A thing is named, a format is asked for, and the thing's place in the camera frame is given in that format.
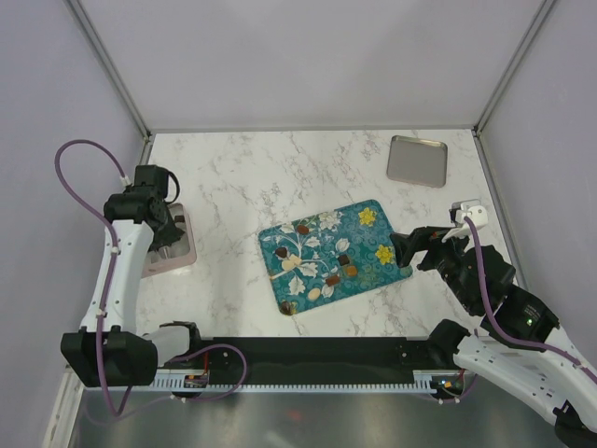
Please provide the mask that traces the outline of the brown rectangular chocolate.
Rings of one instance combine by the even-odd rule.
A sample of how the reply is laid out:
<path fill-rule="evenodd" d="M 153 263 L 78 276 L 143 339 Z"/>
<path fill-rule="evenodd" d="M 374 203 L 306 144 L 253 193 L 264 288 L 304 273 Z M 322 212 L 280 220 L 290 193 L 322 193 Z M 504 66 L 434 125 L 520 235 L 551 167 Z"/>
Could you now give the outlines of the brown rectangular chocolate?
<path fill-rule="evenodd" d="M 340 278 L 337 275 L 330 276 L 326 279 L 326 284 L 330 287 L 335 286 L 340 282 Z"/>

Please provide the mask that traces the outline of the dark round chocolate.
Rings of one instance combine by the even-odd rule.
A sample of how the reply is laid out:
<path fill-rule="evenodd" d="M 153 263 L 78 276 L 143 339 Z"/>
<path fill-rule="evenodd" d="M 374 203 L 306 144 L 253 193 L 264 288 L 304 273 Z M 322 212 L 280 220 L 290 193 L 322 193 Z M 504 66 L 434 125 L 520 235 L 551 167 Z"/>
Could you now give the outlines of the dark round chocolate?
<path fill-rule="evenodd" d="M 279 247 L 275 250 L 275 254 L 279 258 L 286 258 L 287 257 L 287 249 L 285 247 Z"/>

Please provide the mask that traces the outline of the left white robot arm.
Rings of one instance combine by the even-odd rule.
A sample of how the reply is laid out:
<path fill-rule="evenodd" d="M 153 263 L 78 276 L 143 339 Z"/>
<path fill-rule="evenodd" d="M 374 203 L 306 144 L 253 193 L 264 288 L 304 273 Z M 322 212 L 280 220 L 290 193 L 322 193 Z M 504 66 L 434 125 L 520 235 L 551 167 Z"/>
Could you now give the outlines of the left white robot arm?
<path fill-rule="evenodd" d="M 158 368 L 176 361 L 199 365 L 204 347 L 196 324 L 174 321 L 146 335 L 136 330 L 136 302 L 147 253 L 172 245 L 184 232 L 156 188 L 129 186 L 113 194 L 101 217 L 107 222 L 101 268 L 90 307 L 61 352 L 87 387 L 150 385 Z"/>

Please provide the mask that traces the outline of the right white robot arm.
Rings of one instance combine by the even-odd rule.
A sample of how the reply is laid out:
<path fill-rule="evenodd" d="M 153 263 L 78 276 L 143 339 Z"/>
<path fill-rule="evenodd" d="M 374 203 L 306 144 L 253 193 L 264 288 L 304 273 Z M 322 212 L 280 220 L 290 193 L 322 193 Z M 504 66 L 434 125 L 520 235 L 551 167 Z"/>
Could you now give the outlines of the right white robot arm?
<path fill-rule="evenodd" d="M 451 229 L 422 227 L 390 237 L 398 266 L 424 254 L 420 271 L 436 271 L 495 346 L 449 320 L 426 345 L 435 367 L 452 363 L 490 381 L 550 423 L 567 447 L 596 444 L 596 369 L 576 349 L 559 318 L 514 283 L 515 268 L 483 245 L 470 218 Z"/>

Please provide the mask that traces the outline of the pink chocolate box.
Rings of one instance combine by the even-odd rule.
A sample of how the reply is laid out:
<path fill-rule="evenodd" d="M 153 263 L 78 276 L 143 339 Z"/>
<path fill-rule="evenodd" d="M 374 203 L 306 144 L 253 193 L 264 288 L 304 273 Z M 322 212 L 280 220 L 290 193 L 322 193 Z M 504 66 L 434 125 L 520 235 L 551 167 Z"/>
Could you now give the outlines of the pink chocolate box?
<path fill-rule="evenodd" d="M 170 254 L 168 259 L 162 259 L 159 250 L 152 250 L 147 253 L 142 272 L 143 278 L 185 268 L 197 260 L 192 223 L 187 209 L 181 203 L 174 203 L 169 206 L 169 210 L 174 220 L 177 216 L 184 217 L 184 222 L 174 221 L 176 228 L 181 230 L 183 234 L 177 242 L 167 246 Z"/>

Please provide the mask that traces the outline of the white oval chocolate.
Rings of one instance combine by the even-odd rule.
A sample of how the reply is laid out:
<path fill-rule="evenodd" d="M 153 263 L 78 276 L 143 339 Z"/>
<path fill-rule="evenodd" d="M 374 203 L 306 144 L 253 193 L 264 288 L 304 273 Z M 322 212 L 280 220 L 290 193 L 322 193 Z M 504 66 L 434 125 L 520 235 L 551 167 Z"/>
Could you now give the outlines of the white oval chocolate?
<path fill-rule="evenodd" d="M 310 290 L 309 294 L 308 294 L 308 300 L 309 301 L 316 301 L 321 295 L 321 289 L 320 288 L 313 288 Z"/>

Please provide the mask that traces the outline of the dark swirl chocolate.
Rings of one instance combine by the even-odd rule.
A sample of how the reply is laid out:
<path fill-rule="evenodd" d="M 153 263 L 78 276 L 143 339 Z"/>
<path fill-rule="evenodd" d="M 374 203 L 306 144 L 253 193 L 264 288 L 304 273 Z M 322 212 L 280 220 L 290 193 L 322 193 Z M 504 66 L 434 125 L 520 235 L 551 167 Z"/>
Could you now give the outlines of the dark swirl chocolate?
<path fill-rule="evenodd" d="M 290 301 L 283 301 L 279 306 L 279 311 L 283 315 L 294 315 L 296 311 L 296 304 Z"/>

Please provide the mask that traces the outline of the metal box lid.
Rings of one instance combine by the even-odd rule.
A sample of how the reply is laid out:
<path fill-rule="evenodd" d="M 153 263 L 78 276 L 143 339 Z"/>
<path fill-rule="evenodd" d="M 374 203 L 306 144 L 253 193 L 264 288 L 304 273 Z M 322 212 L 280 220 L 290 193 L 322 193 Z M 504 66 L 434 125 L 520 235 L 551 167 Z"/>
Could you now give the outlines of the metal box lid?
<path fill-rule="evenodd" d="M 389 179 L 431 188 L 447 182 L 448 146 L 439 141 L 395 135 L 386 175 Z"/>

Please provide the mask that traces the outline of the teal floral tray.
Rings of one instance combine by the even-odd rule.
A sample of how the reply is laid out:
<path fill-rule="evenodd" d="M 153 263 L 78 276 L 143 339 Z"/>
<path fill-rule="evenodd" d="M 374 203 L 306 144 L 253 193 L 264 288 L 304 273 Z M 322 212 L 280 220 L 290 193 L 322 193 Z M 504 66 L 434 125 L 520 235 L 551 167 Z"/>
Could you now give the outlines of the teal floral tray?
<path fill-rule="evenodd" d="M 310 229 L 297 232 L 297 226 Z M 382 205 L 369 199 L 268 228 L 258 234 L 258 242 L 274 299 L 296 304 L 301 314 L 371 290 L 387 287 L 412 276 L 410 266 L 396 265 L 396 252 L 390 240 L 393 227 Z M 287 257 L 295 255 L 302 264 L 285 272 L 283 259 L 275 254 L 279 247 L 287 249 Z M 346 254 L 350 263 L 340 266 L 338 256 Z M 358 274 L 349 277 L 345 268 L 354 265 Z M 337 275 L 340 282 L 333 287 L 326 279 Z M 316 301 L 309 301 L 311 289 L 320 288 Z"/>

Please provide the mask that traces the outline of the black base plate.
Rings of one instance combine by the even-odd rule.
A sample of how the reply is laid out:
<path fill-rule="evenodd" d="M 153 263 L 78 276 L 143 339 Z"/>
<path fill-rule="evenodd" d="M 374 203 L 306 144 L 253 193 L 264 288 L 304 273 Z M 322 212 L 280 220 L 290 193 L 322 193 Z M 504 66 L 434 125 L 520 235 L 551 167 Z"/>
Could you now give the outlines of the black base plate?
<path fill-rule="evenodd" d="M 214 344 L 217 348 L 206 355 L 165 366 L 207 367 L 216 379 L 235 384 L 243 373 L 252 384 L 348 384 L 406 382 L 415 370 L 457 369 L 429 341 L 403 337 L 217 337 L 196 343 L 189 352 Z"/>

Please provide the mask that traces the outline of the left aluminium frame post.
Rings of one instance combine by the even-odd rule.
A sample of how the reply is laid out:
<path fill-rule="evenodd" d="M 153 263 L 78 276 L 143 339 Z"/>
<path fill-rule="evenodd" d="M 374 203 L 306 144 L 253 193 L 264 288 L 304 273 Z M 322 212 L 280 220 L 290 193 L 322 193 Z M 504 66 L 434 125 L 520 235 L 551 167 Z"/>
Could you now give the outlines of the left aluminium frame post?
<path fill-rule="evenodd" d="M 72 14 L 76 25 L 79 27 L 81 33 L 88 42 L 90 49 L 98 60 L 99 65 L 103 69 L 119 100 L 127 110 L 127 113 L 134 123 L 135 128 L 139 134 L 142 135 L 142 139 L 147 142 L 152 136 L 152 132 L 146 124 L 146 121 L 143 118 L 135 101 L 133 100 L 129 89 L 127 88 L 95 25 L 92 23 L 90 15 L 84 8 L 83 3 L 77 0 L 64 0 L 63 2 L 69 9 L 69 12 Z"/>

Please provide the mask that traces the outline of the aluminium frame post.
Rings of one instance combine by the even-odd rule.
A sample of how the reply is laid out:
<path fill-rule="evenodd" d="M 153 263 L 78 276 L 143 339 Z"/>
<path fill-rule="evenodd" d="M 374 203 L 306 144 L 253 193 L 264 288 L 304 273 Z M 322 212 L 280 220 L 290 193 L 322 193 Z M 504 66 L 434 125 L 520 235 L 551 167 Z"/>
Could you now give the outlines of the aluminium frame post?
<path fill-rule="evenodd" d="M 494 110 L 498 107 L 514 76 L 516 76 L 517 72 L 521 68 L 527 53 L 536 41 L 551 12 L 557 5 L 557 0 L 542 0 L 540 2 L 539 7 L 527 26 L 520 42 L 508 60 L 505 70 L 499 77 L 498 82 L 489 97 L 489 100 L 483 107 L 476 124 L 472 128 L 473 134 L 476 137 L 479 137 L 486 128 L 490 118 L 494 113 Z"/>
<path fill-rule="evenodd" d="M 139 134 L 142 135 L 142 139 L 147 142 L 152 136 L 152 132 L 146 124 L 146 121 L 143 118 L 135 101 L 133 100 L 129 89 L 127 88 L 95 25 L 92 23 L 90 15 L 84 8 L 83 3 L 77 0 L 64 0 L 63 2 L 69 9 L 69 12 L 72 14 L 76 25 L 79 27 L 81 33 L 88 42 L 90 49 L 98 60 L 99 65 L 103 69 L 119 100 L 127 110 L 127 113 L 134 123 L 135 128 Z"/>

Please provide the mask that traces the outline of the right aluminium frame post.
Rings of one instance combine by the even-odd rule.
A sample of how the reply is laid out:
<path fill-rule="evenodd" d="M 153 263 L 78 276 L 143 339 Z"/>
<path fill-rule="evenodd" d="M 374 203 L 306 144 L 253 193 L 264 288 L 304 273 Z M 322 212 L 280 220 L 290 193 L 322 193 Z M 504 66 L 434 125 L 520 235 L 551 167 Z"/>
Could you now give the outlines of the right aluminium frame post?
<path fill-rule="evenodd" d="M 505 70 L 499 77 L 498 82 L 489 97 L 489 100 L 483 107 L 476 124 L 472 128 L 473 134 L 476 137 L 479 137 L 486 128 L 490 118 L 494 113 L 494 110 L 498 107 L 514 76 L 516 76 L 517 72 L 521 68 L 527 53 L 536 41 L 551 12 L 557 5 L 557 0 L 542 0 L 540 2 L 539 7 L 527 26 L 520 42 L 508 60 Z"/>

